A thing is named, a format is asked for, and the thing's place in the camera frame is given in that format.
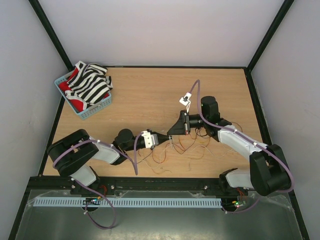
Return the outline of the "right circuit board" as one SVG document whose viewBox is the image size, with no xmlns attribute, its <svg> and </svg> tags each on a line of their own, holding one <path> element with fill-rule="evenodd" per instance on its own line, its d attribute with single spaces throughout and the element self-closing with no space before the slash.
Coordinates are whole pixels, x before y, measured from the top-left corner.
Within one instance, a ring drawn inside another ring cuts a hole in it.
<svg viewBox="0 0 320 240">
<path fill-rule="evenodd" d="M 246 200 L 233 200 L 232 202 L 231 202 L 231 204 L 235 207 L 235 208 L 239 208 L 239 207 L 243 207 L 243 206 L 245 206 L 246 205 L 246 203 L 247 203 L 247 201 Z"/>
</svg>

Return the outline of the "circuit board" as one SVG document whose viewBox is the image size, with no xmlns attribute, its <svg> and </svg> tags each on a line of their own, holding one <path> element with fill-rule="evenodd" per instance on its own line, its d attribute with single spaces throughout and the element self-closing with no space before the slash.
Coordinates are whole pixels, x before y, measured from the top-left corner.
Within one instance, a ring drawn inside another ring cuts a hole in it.
<svg viewBox="0 0 320 240">
<path fill-rule="evenodd" d="M 83 200 L 83 205 L 97 205 L 99 206 L 101 204 L 101 199 L 98 197 L 86 197 Z"/>
<path fill-rule="evenodd" d="M 246 200 L 233 200 L 232 202 L 231 202 L 231 204 L 235 207 L 235 208 L 239 208 L 239 207 L 243 207 L 243 206 L 245 206 L 246 205 L 246 203 L 247 203 L 247 201 Z"/>
</svg>

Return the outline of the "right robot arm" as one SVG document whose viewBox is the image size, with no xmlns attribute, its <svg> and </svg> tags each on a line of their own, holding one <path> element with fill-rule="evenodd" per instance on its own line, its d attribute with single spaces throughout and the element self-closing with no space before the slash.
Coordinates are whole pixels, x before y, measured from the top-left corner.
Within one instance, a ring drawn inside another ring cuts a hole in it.
<svg viewBox="0 0 320 240">
<path fill-rule="evenodd" d="M 177 122 L 168 135 L 188 135 L 191 129 L 205 129 L 217 142 L 229 146 L 249 162 L 249 169 L 229 169 L 219 176 L 219 190 L 231 194 L 236 188 L 250 189 L 261 196 L 276 191 L 290 192 L 293 180 L 284 153 L 277 144 L 267 145 L 248 137 L 220 116 L 218 102 L 213 96 L 200 100 L 200 114 L 190 114 L 191 94 L 188 92 L 179 102 L 186 107 L 180 111 Z"/>
</svg>

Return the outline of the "left circuit board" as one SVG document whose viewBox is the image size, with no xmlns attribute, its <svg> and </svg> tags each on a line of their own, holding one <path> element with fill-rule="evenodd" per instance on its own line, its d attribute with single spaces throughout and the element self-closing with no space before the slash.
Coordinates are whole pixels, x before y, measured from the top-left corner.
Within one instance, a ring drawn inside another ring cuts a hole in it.
<svg viewBox="0 0 320 240">
<path fill-rule="evenodd" d="M 83 205 L 97 205 L 99 206 L 101 204 L 101 199 L 98 197 L 86 197 L 83 200 Z"/>
</svg>

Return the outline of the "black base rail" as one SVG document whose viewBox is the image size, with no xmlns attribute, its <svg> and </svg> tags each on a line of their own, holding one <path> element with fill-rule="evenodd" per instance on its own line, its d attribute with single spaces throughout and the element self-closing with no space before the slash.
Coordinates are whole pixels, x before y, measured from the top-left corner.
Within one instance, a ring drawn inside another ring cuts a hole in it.
<svg viewBox="0 0 320 240">
<path fill-rule="evenodd" d="M 248 191 L 242 187 L 222 188 L 218 178 L 99 177 L 89 187 L 108 195 L 114 195 L 121 191 L 190 192 L 218 198 L 236 198 L 241 194 L 248 195 Z M 28 191 L 70 190 L 74 195 L 93 195 L 70 177 L 61 176 L 33 176 L 29 179 L 26 189 Z"/>
</svg>

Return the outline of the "black frame post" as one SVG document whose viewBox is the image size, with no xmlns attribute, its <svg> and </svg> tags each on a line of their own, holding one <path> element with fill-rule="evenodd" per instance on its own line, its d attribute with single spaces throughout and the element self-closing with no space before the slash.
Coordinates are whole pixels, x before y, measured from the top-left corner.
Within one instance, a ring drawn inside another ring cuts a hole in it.
<svg viewBox="0 0 320 240">
<path fill-rule="evenodd" d="M 268 30 L 266 31 L 264 37 L 262 38 L 262 41 L 260 42 L 257 50 L 255 51 L 251 61 L 247 66 L 249 72 L 251 72 L 255 68 L 256 64 L 258 63 L 259 59 L 261 58 L 262 54 L 264 53 L 265 49 L 267 48 L 268 44 L 270 43 L 277 29 L 281 25 L 283 19 L 285 18 L 293 3 L 294 0 L 283 1 L 281 7 L 277 11 L 273 21 L 271 22 Z"/>
<path fill-rule="evenodd" d="M 73 69 L 73 64 L 71 63 L 61 41 L 59 40 L 50 20 L 48 19 L 44 9 L 42 8 L 40 2 L 38 0 L 28 0 L 32 9 L 34 10 L 36 16 L 41 22 L 44 30 L 46 31 L 48 37 L 53 43 L 56 51 L 58 52 L 61 60 L 63 61 L 66 68 L 71 71 Z"/>
</svg>

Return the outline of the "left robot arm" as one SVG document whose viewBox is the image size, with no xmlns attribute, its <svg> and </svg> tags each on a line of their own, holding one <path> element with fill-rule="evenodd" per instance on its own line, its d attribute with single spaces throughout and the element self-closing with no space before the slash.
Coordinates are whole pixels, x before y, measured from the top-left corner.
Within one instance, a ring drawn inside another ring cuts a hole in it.
<svg viewBox="0 0 320 240">
<path fill-rule="evenodd" d="M 109 144 L 93 138 L 86 130 L 79 129 L 51 144 L 47 148 L 47 154 L 52 160 L 52 167 L 60 176 L 79 181 L 87 193 L 94 194 L 100 188 L 100 181 L 94 170 L 87 165 L 89 160 L 100 160 L 113 166 L 129 160 L 133 165 L 134 173 L 137 174 L 138 150 L 153 150 L 171 139 L 170 135 L 150 129 L 135 136 L 130 129 L 124 128 Z"/>
</svg>

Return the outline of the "black white striped cloth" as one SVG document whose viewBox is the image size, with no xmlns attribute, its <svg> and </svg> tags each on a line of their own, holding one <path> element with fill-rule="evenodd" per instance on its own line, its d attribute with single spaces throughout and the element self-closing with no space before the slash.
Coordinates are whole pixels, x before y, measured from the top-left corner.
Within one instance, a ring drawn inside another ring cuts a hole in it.
<svg viewBox="0 0 320 240">
<path fill-rule="evenodd" d="M 66 81 L 68 89 L 64 94 L 69 100 L 80 101 L 83 110 L 102 101 L 114 88 L 108 69 L 102 65 L 79 61 L 75 69 L 77 73 Z"/>
</svg>

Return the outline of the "light blue plastic basket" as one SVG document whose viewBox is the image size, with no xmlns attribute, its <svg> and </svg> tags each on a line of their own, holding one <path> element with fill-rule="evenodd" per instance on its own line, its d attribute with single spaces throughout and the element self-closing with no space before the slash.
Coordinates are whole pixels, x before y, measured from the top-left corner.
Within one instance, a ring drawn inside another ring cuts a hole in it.
<svg viewBox="0 0 320 240">
<path fill-rule="evenodd" d="M 61 83 L 67 82 L 68 78 L 72 75 L 71 72 L 61 76 L 60 78 L 56 79 L 54 81 L 54 85 L 57 87 L 58 91 L 61 93 L 62 97 L 65 99 L 65 101 L 70 105 L 72 110 L 75 112 L 75 114 L 80 117 L 82 120 L 85 120 L 92 115 L 98 113 L 99 111 L 103 110 L 104 108 L 108 107 L 112 103 L 112 95 L 109 91 L 104 99 L 99 101 L 98 103 L 91 105 L 87 107 L 86 109 L 83 109 L 83 101 L 80 100 L 78 97 L 71 96 L 67 94 L 66 89 L 62 89 L 60 87 Z"/>
</svg>

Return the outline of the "black frame post right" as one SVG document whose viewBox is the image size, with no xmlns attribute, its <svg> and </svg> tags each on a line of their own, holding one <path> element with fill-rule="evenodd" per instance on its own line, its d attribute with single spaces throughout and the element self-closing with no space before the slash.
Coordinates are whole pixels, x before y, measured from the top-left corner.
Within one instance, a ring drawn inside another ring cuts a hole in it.
<svg viewBox="0 0 320 240">
<path fill-rule="evenodd" d="M 262 38 L 262 41 L 260 42 L 257 50 L 255 51 L 251 61 L 247 66 L 249 72 L 251 72 L 255 68 L 256 64 L 258 63 L 259 59 L 261 58 L 262 54 L 264 53 L 265 49 L 267 48 L 268 44 L 270 43 L 277 29 L 281 25 L 283 19 L 285 18 L 293 3 L 294 0 L 283 1 L 281 7 L 277 11 L 273 21 L 271 22 L 268 30 L 266 31 L 264 37 Z"/>
</svg>

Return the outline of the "black frame post left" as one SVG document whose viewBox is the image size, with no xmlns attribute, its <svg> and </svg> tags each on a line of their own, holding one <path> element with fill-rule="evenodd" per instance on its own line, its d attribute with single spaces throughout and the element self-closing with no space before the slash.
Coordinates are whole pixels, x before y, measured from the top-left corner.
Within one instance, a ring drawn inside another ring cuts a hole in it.
<svg viewBox="0 0 320 240">
<path fill-rule="evenodd" d="M 59 40 L 50 20 L 48 19 L 44 9 L 42 8 L 40 2 L 38 0 L 28 0 L 32 9 L 34 10 L 36 16 L 41 22 L 44 30 L 46 31 L 48 37 L 53 43 L 56 51 L 58 52 L 61 60 L 63 61 L 66 68 L 71 71 L 73 69 L 73 64 L 71 63 L 61 41 Z"/>
</svg>

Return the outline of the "red cloth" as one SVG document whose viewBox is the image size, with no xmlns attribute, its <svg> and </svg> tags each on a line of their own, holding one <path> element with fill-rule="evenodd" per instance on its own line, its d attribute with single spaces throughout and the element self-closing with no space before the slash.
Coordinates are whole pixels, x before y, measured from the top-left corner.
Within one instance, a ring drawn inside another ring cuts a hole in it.
<svg viewBox="0 0 320 240">
<path fill-rule="evenodd" d="M 79 70 L 76 68 L 71 75 L 58 84 L 59 89 L 63 92 L 64 96 L 69 100 L 71 106 L 74 107 L 77 113 L 84 111 L 87 108 L 87 103 L 78 97 L 69 87 L 69 80 L 78 74 Z"/>
</svg>

